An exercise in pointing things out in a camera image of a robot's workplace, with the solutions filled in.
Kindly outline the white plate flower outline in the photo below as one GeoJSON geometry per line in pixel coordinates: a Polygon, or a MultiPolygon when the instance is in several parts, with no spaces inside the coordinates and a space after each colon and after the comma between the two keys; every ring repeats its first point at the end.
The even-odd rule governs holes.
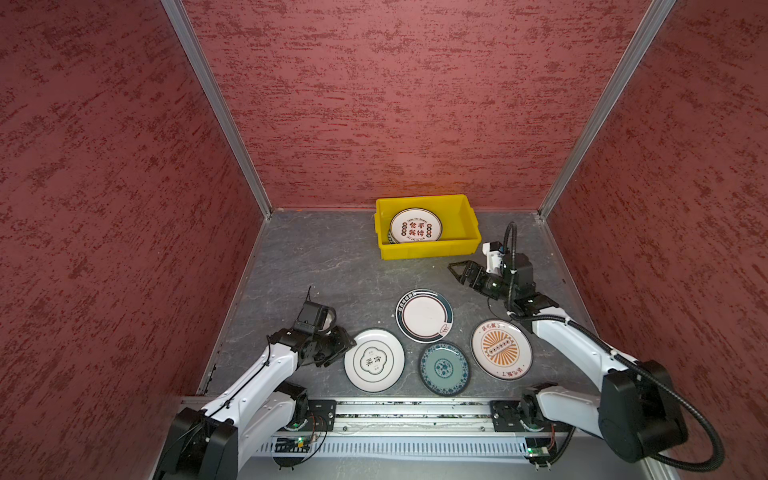
{"type": "Polygon", "coordinates": [[[355,345],[344,356],[344,370],[353,386],[380,393],[394,386],[405,368],[401,342],[384,329],[368,329],[354,337],[355,345]]]}

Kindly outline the green red ring plate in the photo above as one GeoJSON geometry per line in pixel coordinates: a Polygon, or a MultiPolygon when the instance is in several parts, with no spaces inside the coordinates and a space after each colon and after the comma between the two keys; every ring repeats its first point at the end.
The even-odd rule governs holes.
{"type": "Polygon", "coordinates": [[[454,325],[451,304],[439,292],[415,289],[406,292],[395,307],[398,328],[409,339],[430,344],[443,340],[454,325]]]}

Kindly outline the white plate red characters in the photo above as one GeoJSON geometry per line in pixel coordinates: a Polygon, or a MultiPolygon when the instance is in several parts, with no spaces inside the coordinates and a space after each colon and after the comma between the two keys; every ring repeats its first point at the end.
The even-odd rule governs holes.
{"type": "Polygon", "coordinates": [[[442,237],[443,224],[430,210],[409,208],[398,212],[390,222],[388,239],[392,244],[435,242],[442,237]]]}

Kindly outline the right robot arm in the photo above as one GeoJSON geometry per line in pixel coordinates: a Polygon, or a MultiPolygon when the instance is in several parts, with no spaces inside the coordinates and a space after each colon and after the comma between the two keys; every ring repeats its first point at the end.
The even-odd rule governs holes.
{"type": "Polygon", "coordinates": [[[492,300],[503,300],[510,320],[549,343],[576,365],[597,393],[571,391],[554,383],[528,388],[518,403],[521,424],[537,429],[563,423],[605,441],[622,460],[634,463],[685,443],[688,428],[663,366],[625,356],[575,322],[536,289],[533,267],[502,275],[475,261],[449,264],[457,281],[492,300]]]}

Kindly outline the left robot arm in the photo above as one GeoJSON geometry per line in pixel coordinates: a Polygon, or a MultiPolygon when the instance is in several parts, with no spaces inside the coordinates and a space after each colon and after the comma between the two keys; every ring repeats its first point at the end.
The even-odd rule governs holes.
{"type": "Polygon", "coordinates": [[[336,318],[333,308],[305,301],[293,325],[268,336],[259,359],[224,393],[176,415],[153,477],[235,479],[274,433],[303,426],[306,389],[289,378],[303,366],[328,367],[356,345],[336,318]]]}

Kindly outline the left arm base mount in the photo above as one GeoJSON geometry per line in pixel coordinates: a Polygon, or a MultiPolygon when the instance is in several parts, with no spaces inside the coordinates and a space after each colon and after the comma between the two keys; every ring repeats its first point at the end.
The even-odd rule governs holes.
{"type": "Polygon", "coordinates": [[[289,432],[331,432],[334,429],[338,402],[330,399],[309,399],[297,403],[297,412],[303,417],[298,423],[284,428],[289,432]]]}

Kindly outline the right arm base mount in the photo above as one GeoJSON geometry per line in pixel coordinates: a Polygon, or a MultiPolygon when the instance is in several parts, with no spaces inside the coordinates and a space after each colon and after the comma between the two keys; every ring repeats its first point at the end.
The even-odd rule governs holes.
{"type": "Polygon", "coordinates": [[[496,433],[567,433],[570,426],[551,422],[519,406],[519,400],[491,400],[490,418],[496,433]]]}

